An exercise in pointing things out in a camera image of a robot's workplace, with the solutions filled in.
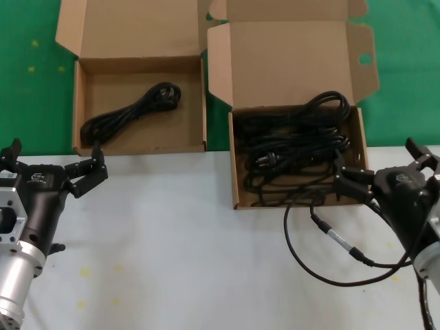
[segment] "robotic hand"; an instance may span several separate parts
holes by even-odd
[[[20,152],[18,139],[0,152],[0,330],[21,328],[32,279],[65,249],[52,240],[68,194],[79,198],[108,178],[97,144],[91,159],[64,168],[28,166],[17,161]]]
[[[407,251],[418,275],[430,279],[440,294],[440,157],[412,139],[406,149],[415,159],[408,166],[371,170],[346,168],[336,160],[335,191],[366,205],[373,204]],[[431,168],[427,180],[421,172]]]

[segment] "silver metal cylinder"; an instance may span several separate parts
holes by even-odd
[[[44,254],[26,242],[19,241],[13,248],[0,252],[0,323],[6,329],[21,328],[30,285],[41,274],[44,264]]]
[[[430,279],[440,294],[440,242],[431,244],[420,252],[413,265],[420,277]]]

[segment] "cardboard box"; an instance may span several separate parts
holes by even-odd
[[[286,111],[322,92],[339,91],[353,105],[342,127],[351,140],[347,166],[368,168],[362,113],[355,104],[379,88],[373,31],[347,23],[366,12],[364,0],[212,2],[211,16],[230,20],[208,30],[208,65],[210,92],[233,108],[229,123],[236,209],[258,200],[243,187],[246,155],[234,138],[234,120],[243,113]],[[370,62],[361,64],[364,57]],[[280,180],[287,183],[292,177]],[[354,203],[342,198],[338,205]],[[326,205],[335,204],[334,196],[327,198]]]
[[[73,125],[77,154],[91,152],[80,141],[88,119],[133,104],[164,81],[181,88],[179,107],[130,123],[102,146],[104,154],[205,151],[200,18],[197,0],[62,0],[56,41],[79,57]]]

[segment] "black power cable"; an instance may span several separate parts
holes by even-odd
[[[81,128],[81,142],[86,146],[93,146],[95,141],[104,144],[132,120],[146,114],[176,109],[181,96],[182,92],[177,85],[161,82],[151,87],[136,103],[88,120]]]
[[[313,191],[310,190],[309,192],[306,192],[307,196],[302,196],[301,198],[304,197],[308,197],[308,198],[314,198],[314,194],[316,193],[321,193],[320,190],[318,191]],[[413,252],[413,250],[417,247],[417,245],[419,244],[423,234],[424,234],[424,230],[426,227],[426,224],[428,223],[428,220],[426,220],[423,225],[420,227],[419,232],[415,238],[415,240],[413,241],[411,248],[409,250],[407,250],[405,252],[405,254],[402,256],[402,258],[399,260],[399,262],[395,265],[392,265],[393,268],[391,268],[387,273],[382,274],[381,276],[375,277],[375,278],[371,278],[369,280],[361,280],[358,282],[350,282],[350,283],[342,283],[342,282],[337,282],[334,280],[329,280],[328,278],[325,278],[317,273],[315,273],[314,271],[312,271],[310,268],[308,268],[303,261],[300,259],[300,257],[297,255],[294,247],[292,246],[292,242],[290,241],[290,236],[289,236],[289,230],[288,230],[288,225],[287,225],[287,219],[289,216],[289,211],[292,208],[293,205],[295,205],[296,201],[293,200],[288,207],[286,208],[285,214],[284,214],[284,234],[285,234],[285,238],[286,238],[286,242],[287,242],[287,246],[289,247],[289,251],[291,252],[292,256],[295,258],[295,260],[298,262],[298,264],[310,275],[312,275],[314,278],[318,279],[319,281],[322,281],[324,283],[336,286],[336,287],[358,287],[358,286],[362,286],[362,285],[370,285],[373,283],[377,283],[380,281],[383,281],[389,277],[391,277],[392,275],[394,275],[400,268],[402,268],[405,264],[406,264],[406,259],[408,259],[408,257],[410,256],[410,254]]]
[[[415,272],[415,276],[417,277],[417,285],[419,287],[419,302],[423,325],[425,330],[435,330],[434,322],[432,321],[431,313],[429,312],[428,307],[428,290],[426,280],[420,277],[417,272]]]
[[[338,101],[336,107],[325,103]],[[237,118],[234,132],[241,152],[248,154],[246,190],[258,195],[252,206],[286,206],[309,190],[327,190],[332,183],[335,150],[350,146],[341,134],[350,116],[347,99],[336,91],[316,96],[287,113],[252,113]],[[309,177],[305,184],[278,184],[282,175]],[[309,205],[308,201],[297,201]]]

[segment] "box hole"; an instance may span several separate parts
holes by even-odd
[[[373,62],[373,57],[369,53],[363,53],[359,56],[359,64],[370,65]]]

